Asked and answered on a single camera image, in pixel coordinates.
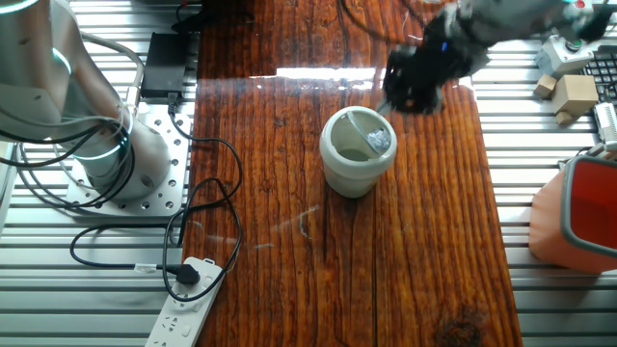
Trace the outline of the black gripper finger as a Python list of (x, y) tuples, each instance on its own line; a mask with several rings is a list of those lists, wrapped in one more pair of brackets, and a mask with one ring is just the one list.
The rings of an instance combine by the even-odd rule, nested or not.
[(408, 105), (410, 87), (409, 77), (402, 71), (387, 72), (383, 89), (386, 103), (391, 110), (401, 113), (411, 112), (411, 107)]
[(412, 86), (410, 98), (412, 114), (434, 114), (443, 107), (443, 86), (439, 84)]

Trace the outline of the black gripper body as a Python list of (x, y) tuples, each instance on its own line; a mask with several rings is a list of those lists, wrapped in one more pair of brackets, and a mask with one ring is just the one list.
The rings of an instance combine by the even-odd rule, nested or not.
[(439, 13), (419, 45), (398, 45), (389, 53), (390, 88), (434, 88), (474, 74), (488, 63), (487, 48), (460, 31), (456, 13)]

